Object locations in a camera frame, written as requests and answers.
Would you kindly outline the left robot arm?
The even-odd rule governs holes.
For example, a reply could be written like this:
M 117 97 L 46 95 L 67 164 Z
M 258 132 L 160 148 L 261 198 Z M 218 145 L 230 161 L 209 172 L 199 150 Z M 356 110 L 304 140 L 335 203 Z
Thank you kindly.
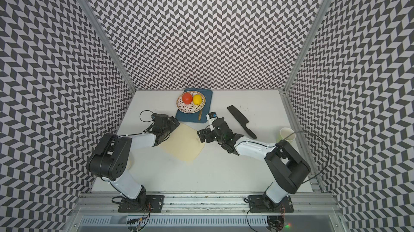
M 151 148 L 167 140 L 180 122 L 166 114 L 151 115 L 147 129 L 137 134 L 105 134 L 87 161 L 87 170 L 121 193 L 123 199 L 135 205 L 146 200 L 145 188 L 127 170 L 131 149 Z

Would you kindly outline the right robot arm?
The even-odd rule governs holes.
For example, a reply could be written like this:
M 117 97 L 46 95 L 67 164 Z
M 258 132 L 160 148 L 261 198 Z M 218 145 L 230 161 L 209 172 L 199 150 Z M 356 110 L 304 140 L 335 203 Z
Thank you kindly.
M 203 143 L 217 142 L 229 154 L 247 156 L 266 163 L 274 182 L 264 192 L 267 208 L 279 205 L 288 195 L 295 194 L 311 168 L 300 153 L 285 139 L 274 144 L 249 139 L 234 133 L 224 118 L 215 118 L 197 135 Z

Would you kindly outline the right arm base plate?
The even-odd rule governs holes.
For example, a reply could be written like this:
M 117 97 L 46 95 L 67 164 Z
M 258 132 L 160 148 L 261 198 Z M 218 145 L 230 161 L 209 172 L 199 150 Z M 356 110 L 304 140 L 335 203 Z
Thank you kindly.
M 249 195 L 245 198 L 251 213 L 293 213 L 293 203 L 290 196 L 286 196 L 279 203 L 274 203 L 266 195 Z

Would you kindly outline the black cleaver knife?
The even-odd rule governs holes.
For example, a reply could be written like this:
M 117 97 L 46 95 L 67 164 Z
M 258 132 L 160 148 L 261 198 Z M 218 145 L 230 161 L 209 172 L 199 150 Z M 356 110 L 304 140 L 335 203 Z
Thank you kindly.
M 237 120 L 237 122 L 251 138 L 257 139 L 256 134 L 247 127 L 247 124 L 250 121 L 235 106 L 228 106 L 227 110 L 232 114 L 232 116 Z

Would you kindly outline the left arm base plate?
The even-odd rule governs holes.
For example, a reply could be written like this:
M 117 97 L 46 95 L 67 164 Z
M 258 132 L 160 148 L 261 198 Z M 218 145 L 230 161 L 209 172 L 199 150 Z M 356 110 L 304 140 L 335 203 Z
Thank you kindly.
M 151 213 L 162 212 L 165 196 L 162 194 L 147 195 L 144 198 L 131 200 L 122 197 L 119 203 L 119 213 L 143 213 L 145 210 Z

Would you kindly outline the cream cutting board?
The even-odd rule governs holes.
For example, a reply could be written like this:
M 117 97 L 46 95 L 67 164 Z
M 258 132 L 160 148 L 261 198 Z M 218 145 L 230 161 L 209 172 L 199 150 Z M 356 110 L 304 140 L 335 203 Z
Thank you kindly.
M 160 147 L 181 161 L 192 162 L 202 152 L 204 145 L 195 129 L 180 124 L 169 138 L 160 144 Z

